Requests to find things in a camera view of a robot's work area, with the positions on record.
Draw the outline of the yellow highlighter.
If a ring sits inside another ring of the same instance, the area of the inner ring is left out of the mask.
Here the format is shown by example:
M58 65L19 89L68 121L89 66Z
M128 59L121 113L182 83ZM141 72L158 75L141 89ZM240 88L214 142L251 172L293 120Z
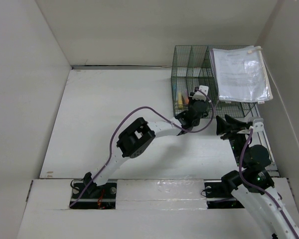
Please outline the yellow highlighter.
M183 97L181 92L177 92L177 106L180 110L184 108Z

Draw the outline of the light blue highlighter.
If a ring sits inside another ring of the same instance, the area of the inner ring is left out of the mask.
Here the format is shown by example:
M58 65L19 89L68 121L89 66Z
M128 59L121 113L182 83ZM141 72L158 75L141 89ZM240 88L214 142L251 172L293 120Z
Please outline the light blue highlighter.
M177 80L172 80L172 93L173 96L176 97L176 93L177 93Z

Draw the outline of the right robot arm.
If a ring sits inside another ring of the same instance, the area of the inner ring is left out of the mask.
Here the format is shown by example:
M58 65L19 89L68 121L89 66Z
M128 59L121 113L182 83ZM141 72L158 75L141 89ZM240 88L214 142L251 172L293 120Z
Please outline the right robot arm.
M217 116L216 122L216 134L229 140L238 161L238 170L221 178L221 192L243 205L267 239L299 239L299 227L266 170L271 164L268 150L251 144L252 138L264 130L264 120L254 117L242 122L225 115L223 119Z

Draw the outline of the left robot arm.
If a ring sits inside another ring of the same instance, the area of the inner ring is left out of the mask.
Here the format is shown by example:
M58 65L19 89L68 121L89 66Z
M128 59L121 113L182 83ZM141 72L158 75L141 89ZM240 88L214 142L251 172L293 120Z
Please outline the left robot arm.
M151 107L143 106L129 113L117 126L110 139L109 158L101 168L90 171L83 177L84 189L89 197L97 197L101 193L101 187L105 185L112 174L129 159L137 158L145 152L152 141L159 137L180 136L186 133L198 133L206 128L208 124L199 129L200 120L207 114L207 105L214 108L212 101L207 96L208 90L204 86L196 88L189 96L187 110L167 119ZM134 113L140 110L150 110L161 117L162 121L148 122L143 117L134 120L126 129L117 135L120 127Z

